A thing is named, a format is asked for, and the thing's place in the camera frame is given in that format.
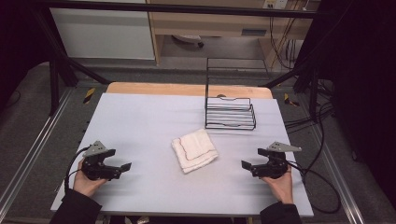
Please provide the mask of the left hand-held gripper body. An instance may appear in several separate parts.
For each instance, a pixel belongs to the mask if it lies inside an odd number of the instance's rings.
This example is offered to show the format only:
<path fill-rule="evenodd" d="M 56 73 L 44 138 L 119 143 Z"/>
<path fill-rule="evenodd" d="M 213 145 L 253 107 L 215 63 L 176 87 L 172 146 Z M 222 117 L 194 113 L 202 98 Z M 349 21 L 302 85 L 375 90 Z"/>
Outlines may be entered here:
<path fill-rule="evenodd" d="M 81 171 L 90 180 L 120 178 L 120 167 L 105 165 L 105 159 L 109 158 L 106 155 L 108 150 L 100 141 L 95 141 L 83 153 Z"/>

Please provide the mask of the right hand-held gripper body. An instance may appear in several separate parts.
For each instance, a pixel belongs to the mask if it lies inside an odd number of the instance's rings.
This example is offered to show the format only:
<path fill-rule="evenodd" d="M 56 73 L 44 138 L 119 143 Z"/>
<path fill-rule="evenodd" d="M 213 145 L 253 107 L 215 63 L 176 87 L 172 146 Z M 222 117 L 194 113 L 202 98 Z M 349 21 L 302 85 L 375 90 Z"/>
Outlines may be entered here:
<path fill-rule="evenodd" d="M 257 177 L 270 177 L 273 179 L 281 177 L 288 169 L 286 160 L 287 152 L 299 152 L 300 147 L 290 146 L 280 142 L 274 142 L 267 148 L 269 151 L 268 162 L 265 164 L 251 165 L 250 172 Z"/>

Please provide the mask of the white towel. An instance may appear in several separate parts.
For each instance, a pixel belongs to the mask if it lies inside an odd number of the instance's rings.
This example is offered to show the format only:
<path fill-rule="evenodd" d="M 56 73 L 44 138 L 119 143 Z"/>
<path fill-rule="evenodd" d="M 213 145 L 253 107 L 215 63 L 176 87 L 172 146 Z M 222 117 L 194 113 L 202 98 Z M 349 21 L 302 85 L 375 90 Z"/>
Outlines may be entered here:
<path fill-rule="evenodd" d="M 219 156 L 218 151 L 204 129 L 174 139 L 172 148 L 177 155 L 179 165 L 184 174 L 208 165 Z"/>

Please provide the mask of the black wire rack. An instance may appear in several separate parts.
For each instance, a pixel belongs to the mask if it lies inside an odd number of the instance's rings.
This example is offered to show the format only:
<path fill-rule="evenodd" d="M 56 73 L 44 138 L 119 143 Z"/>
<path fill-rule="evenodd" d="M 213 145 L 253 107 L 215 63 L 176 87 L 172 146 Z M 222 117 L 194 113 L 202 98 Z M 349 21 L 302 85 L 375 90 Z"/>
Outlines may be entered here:
<path fill-rule="evenodd" d="M 253 131 L 256 118 L 253 103 L 237 93 L 214 93 L 219 85 L 241 85 L 269 77 L 264 59 L 207 58 L 205 67 L 205 128 Z"/>

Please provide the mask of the person's right hand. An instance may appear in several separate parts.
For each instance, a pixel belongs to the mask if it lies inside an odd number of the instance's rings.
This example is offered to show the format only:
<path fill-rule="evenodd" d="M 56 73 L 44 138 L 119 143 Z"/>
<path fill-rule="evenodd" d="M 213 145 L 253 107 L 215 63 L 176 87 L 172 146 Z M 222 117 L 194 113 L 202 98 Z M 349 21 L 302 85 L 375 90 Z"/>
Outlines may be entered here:
<path fill-rule="evenodd" d="M 292 192 L 292 174 L 291 167 L 281 177 L 273 179 L 270 177 L 262 177 L 262 181 L 265 182 L 273 192 L 276 199 L 283 204 L 294 204 L 293 192 Z"/>

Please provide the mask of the person's left hand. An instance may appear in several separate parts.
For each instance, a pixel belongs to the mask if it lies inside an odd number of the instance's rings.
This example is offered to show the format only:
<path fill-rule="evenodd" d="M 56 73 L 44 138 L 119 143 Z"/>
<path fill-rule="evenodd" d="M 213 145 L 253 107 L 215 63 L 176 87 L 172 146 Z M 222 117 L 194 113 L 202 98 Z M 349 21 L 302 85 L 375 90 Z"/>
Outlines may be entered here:
<path fill-rule="evenodd" d="M 103 186 L 107 182 L 107 180 L 106 179 L 90 180 L 81 171 L 82 164 L 83 161 L 80 161 L 78 163 L 78 170 L 75 174 L 73 190 L 87 197 L 91 197 L 101 186 Z"/>

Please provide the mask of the light grey table mat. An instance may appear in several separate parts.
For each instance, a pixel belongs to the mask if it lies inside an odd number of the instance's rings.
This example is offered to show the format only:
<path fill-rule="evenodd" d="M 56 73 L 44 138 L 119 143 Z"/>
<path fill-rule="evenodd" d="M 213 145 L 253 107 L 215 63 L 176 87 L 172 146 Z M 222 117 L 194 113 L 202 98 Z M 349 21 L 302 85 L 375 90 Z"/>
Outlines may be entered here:
<path fill-rule="evenodd" d="M 258 148 L 288 143 L 276 100 L 252 99 L 257 120 L 253 131 L 209 131 L 218 157 L 185 174 L 171 143 L 204 127 L 204 103 L 202 96 L 102 95 L 81 144 L 99 140 L 116 151 L 107 165 L 131 166 L 94 194 L 102 213 L 251 217 L 275 202 L 269 187 L 241 163 L 264 163 Z"/>

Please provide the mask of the black and yellow tape strip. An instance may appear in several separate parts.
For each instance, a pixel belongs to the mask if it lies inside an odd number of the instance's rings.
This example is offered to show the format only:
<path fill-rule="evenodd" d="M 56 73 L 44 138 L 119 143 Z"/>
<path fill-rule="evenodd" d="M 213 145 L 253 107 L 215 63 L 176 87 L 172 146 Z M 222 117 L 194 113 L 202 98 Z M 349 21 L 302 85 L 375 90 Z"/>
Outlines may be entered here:
<path fill-rule="evenodd" d="M 83 104 L 88 104 L 88 103 L 89 103 L 89 101 L 91 100 L 91 98 L 92 98 L 94 92 L 95 92 L 95 88 L 90 88 L 90 89 L 87 91 L 87 93 L 86 93 L 86 95 L 85 95 L 85 97 L 84 97 L 84 100 L 83 100 Z"/>
<path fill-rule="evenodd" d="M 298 102 L 292 101 L 287 93 L 284 93 L 284 103 L 286 105 L 300 106 Z"/>

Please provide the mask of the white cabinet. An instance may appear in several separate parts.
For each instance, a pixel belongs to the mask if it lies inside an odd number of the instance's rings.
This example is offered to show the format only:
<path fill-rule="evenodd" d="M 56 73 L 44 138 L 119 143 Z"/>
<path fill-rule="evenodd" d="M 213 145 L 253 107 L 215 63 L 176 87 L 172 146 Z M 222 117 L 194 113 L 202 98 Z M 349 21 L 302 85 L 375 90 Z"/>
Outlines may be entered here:
<path fill-rule="evenodd" d="M 60 8 L 50 11 L 70 57 L 154 59 L 146 13 Z"/>

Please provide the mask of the dark curtain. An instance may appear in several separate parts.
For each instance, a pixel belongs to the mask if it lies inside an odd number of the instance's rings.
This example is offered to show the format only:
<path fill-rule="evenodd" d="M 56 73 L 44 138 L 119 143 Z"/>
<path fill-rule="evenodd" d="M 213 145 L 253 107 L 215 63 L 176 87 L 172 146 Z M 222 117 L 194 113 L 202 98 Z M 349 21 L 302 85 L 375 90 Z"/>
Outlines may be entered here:
<path fill-rule="evenodd" d="M 0 0 L 0 111 L 28 71 L 47 62 L 28 0 Z"/>
<path fill-rule="evenodd" d="M 396 208 L 396 0 L 321 0 L 318 10 L 333 17 L 312 22 L 299 57 L 323 46 L 318 75 L 334 84 L 349 144 Z"/>

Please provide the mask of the grey chair base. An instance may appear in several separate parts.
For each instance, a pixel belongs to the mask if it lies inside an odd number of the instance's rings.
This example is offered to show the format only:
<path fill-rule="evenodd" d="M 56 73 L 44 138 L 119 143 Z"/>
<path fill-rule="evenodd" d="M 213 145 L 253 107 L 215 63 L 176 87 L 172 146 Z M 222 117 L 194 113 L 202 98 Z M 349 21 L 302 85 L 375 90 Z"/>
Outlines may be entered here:
<path fill-rule="evenodd" d="M 198 35 L 173 35 L 173 38 L 182 42 L 195 44 L 199 48 L 202 48 L 205 45 L 202 38 Z"/>

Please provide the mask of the light wooden desk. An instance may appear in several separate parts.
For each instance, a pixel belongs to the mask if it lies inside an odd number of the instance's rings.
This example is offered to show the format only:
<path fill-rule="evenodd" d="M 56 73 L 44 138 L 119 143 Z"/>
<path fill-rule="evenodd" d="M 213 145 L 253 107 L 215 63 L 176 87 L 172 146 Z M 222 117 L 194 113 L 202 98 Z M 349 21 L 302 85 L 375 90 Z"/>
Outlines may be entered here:
<path fill-rule="evenodd" d="M 307 0 L 288 0 L 285 9 L 303 10 Z M 149 4 L 263 8 L 264 0 L 146 0 Z M 265 61 L 277 64 L 277 57 L 288 40 L 303 40 L 311 26 L 310 19 L 260 18 L 252 16 L 150 12 L 148 14 L 154 55 L 161 60 L 163 38 L 167 35 L 201 35 L 239 37 L 242 29 L 265 29 L 265 36 L 248 36 L 259 40 Z"/>

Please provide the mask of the aluminium floor rail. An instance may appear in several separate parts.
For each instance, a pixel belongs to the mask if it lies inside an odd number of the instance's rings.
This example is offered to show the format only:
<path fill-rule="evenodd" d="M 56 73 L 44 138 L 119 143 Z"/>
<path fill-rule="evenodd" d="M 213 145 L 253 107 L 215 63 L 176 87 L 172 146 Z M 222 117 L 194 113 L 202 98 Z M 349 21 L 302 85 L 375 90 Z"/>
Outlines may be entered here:
<path fill-rule="evenodd" d="M 357 206 L 352 193 L 345 181 L 341 170 L 337 166 L 334 157 L 331 154 L 330 148 L 324 141 L 323 135 L 324 132 L 318 127 L 315 126 L 312 128 L 312 133 L 315 136 L 319 146 L 322 148 L 321 156 L 323 162 L 329 172 L 332 182 L 335 185 L 335 188 L 338 190 L 341 198 L 341 204 L 344 208 L 346 216 L 349 220 L 350 224 L 364 224 L 364 218 L 361 214 L 361 210 Z"/>
<path fill-rule="evenodd" d="M 73 93 L 74 88 L 67 88 L 60 101 L 59 107 L 55 110 L 54 114 L 49 116 L 40 130 L 38 136 L 30 147 L 29 151 L 23 158 L 21 165 L 18 167 L 16 173 L 12 177 L 7 188 L 0 196 L 0 223 L 5 219 L 7 212 L 17 197 L 21 186 L 26 180 L 27 176 L 32 170 L 38 156 L 40 155 L 43 147 L 46 145 L 54 127 L 56 126 L 60 116 L 64 112 L 65 107 L 70 99 L 70 95 Z"/>

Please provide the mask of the white wall socket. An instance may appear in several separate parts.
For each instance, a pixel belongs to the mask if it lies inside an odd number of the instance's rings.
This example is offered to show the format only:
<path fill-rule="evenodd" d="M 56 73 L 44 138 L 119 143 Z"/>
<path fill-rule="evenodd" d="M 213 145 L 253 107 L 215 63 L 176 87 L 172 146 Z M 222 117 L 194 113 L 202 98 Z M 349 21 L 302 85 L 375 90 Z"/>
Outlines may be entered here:
<path fill-rule="evenodd" d="M 270 8 L 270 9 L 285 9 L 288 0 L 264 0 L 263 8 Z"/>

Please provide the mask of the black horizontal frame bar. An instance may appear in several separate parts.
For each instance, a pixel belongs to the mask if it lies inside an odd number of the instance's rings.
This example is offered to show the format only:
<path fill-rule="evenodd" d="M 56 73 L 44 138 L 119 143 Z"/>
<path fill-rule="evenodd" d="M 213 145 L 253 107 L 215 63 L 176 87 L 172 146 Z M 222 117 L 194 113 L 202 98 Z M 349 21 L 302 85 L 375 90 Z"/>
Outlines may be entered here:
<path fill-rule="evenodd" d="M 33 2 L 37 6 L 53 7 L 53 8 L 235 15 L 235 16 L 274 17 L 274 18 L 328 19 L 332 15 L 330 12 L 323 12 L 323 11 L 259 9 L 259 8 L 245 8 L 245 7 L 211 7 L 211 6 L 138 4 L 138 3 L 94 2 L 94 1 L 72 1 L 72 0 L 33 0 Z"/>

